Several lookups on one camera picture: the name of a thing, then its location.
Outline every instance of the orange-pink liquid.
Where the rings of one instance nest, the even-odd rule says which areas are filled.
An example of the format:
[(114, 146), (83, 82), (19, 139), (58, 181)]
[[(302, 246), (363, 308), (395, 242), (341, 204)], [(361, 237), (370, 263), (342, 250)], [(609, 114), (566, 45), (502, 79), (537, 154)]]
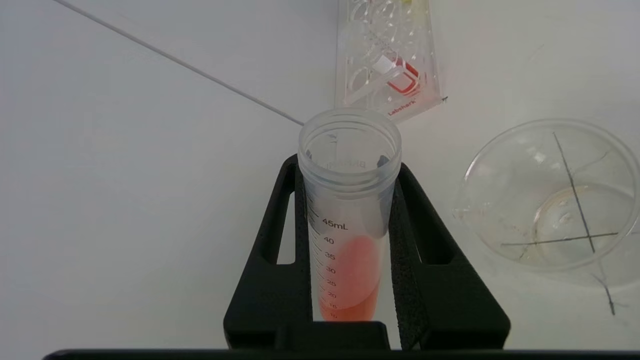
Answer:
[(376, 303), (378, 301), (378, 285), (373, 289), (371, 294), (356, 306), (347, 307), (346, 309), (332, 309), (324, 304), (322, 300), (318, 300), (320, 303), (320, 313), (326, 321), (335, 322), (359, 322), (369, 321), (373, 318), (373, 313), (376, 311)]
[[(342, 322), (371, 320), (380, 285), (380, 254), (375, 241), (364, 235), (354, 237), (330, 266), (335, 272), (325, 272), (324, 276), (336, 285), (327, 290), (333, 299), (325, 296), (328, 301), (318, 301), (323, 318)], [(339, 308), (341, 304), (352, 306)]]

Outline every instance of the white table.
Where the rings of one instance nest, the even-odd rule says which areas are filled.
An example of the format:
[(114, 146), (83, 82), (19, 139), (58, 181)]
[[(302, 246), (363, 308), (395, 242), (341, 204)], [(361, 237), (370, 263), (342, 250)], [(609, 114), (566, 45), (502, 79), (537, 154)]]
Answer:
[[(225, 348), (224, 312), (300, 127), (188, 67), (306, 121), (333, 103), (335, 1), (67, 4), (0, 5), (3, 356)], [(637, 287), (612, 294), (611, 316), (602, 290), (496, 264), (450, 216), (473, 155), (526, 120), (586, 119), (640, 154), (640, 3), (431, 10), (449, 100), (399, 125), (404, 161), (509, 315), (506, 347), (640, 348)], [(376, 318), (397, 347), (385, 277)]]
[(54, 1), (0, 8), (1, 357), (226, 348), (300, 127)]

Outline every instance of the white surface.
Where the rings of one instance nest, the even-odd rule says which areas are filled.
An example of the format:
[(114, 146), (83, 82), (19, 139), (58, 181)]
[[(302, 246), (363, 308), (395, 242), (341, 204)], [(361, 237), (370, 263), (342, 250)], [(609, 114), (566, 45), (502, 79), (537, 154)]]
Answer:
[(67, 0), (305, 122), (333, 108), (337, 0)]
[(640, 348), (640, 290), (524, 274), (451, 215), (468, 164), (495, 135), (547, 117), (586, 119), (640, 155), (640, 3), (431, 2), (441, 104), (400, 124), (403, 159), (511, 319), (508, 348)]
[(226, 348), (300, 127), (54, 1), (0, 26), (2, 358)]

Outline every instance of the glass beaker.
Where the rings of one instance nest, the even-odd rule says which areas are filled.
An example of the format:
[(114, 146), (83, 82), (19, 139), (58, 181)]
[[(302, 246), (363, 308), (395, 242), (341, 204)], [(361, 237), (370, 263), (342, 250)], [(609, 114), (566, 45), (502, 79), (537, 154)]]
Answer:
[(495, 253), (530, 270), (579, 284), (626, 284), (640, 274), (639, 174), (632, 152), (606, 130), (537, 120), (480, 150), (454, 215)]
[(373, 316), (400, 157), (400, 132), (371, 110), (326, 111), (300, 131), (314, 290), (325, 320)]

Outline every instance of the beaker rim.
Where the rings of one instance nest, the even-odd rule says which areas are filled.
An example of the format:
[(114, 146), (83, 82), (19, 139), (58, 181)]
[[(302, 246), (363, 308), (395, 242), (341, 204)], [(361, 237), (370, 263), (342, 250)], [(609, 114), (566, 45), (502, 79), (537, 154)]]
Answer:
[[(466, 224), (463, 219), (460, 218), (461, 210), (464, 208), (464, 194), (465, 194), (465, 186), (467, 181), (469, 180), (469, 176), (474, 170), (475, 166), (479, 163), (479, 161), (486, 156), (493, 148), (499, 144), (505, 138), (512, 136), (516, 132), (523, 131), (526, 129), (532, 129), (537, 127), (552, 127), (552, 126), (566, 126), (573, 129), (580, 129), (582, 131), (591, 133), (593, 136), (597, 136), (601, 138), (603, 141), (609, 143), (616, 152), (619, 153), (621, 158), (624, 160), (627, 170), (631, 176), (632, 180), (632, 188), (633, 188), (633, 206), (630, 210), (629, 216), (625, 225), (618, 231), (618, 234), (610, 241), (606, 246), (596, 251), (592, 256), (588, 258), (584, 258), (578, 261), (574, 261), (567, 264), (561, 265), (529, 265), (520, 263), (514, 259), (511, 259), (504, 254), (501, 254), (497, 251), (491, 244), (489, 244), (484, 236), (474, 229), (472, 226)], [(549, 118), (549, 119), (539, 119), (525, 122), (523, 124), (511, 127), (497, 136), (494, 136), (489, 142), (487, 142), (478, 153), (474, 156), (473, 160), (470, 162), (469, 166), (465, 171), (465, 175), (463, 176), (460, 185), (458, 186), (458, 191), (456, 194), (456, 198), (454, 200), (453, 214), (459, 221), (463, 222), (468, 228), (470, 228), (473, 233), (480, 238), (480, 240), (488, 247), (492, 253), (499, 255), (503, 259), (507, 259), (510, 263), (517, 263), (518, 266), (522, 266), (524, 268), (528, 268), (529, 270), (535, 271), (544, 271), (544, 272), (562, 272), (565, 270), (571, 270), (574, 268), (580, 268), (585, 265), (591, 264), (598, 259), (604, 257), (608, 253), (610, 253), (619, 242), (624, 239), (629, 233), (632, 232), (634, 226), (638, 221), (638, 216), (640, 215), (640, 163), (638, 162), (633, 151), (617, 136), (609, 132), (608, 130), (591, 124), (589, 122), (583, 120), (575, 120), (575, 119), (563, 119), (563, 118)]]

